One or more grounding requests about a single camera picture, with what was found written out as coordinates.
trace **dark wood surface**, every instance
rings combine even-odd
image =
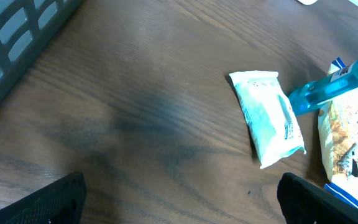
[[[82,223],[283,223],[284,172],[328,181],[317,115],[307,155],[260,170],[227,74],[289,93],[338,56],[358,58],[348,1],[88,0],[0,106],[0,209],[80,170]]]

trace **blue bottle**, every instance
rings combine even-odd
[[[295,115],[300,115],[320,109],[325,102],[355,88],[358,88],[358,60],[326,78],[309,82],[288,98]]]

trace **wood grain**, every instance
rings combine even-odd
[[[289,93],[338,56],[358,58],[348,1],[86,1],[0,106],[0,209],[80,170],[82,223],[283,223],[284,172],[328,181],[317,115],[307,155],[260,170],[226,76]]]

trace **white and teal packet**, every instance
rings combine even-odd
[[[260,168],[297,150],[306,154],[290,101],[278,83],[278,72],[235,72],[230,77],[262,164]]]

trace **packet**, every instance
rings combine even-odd
[[[254,141],[261,169],[297,150],[306,154],[302,134],[278,72],[230,74]]]
[[[344,67],[338,61],[333,62],[329,73]],[[358,88],[320,109],[318,131],[323,165],[331,181],[324,188],[358,208]]]

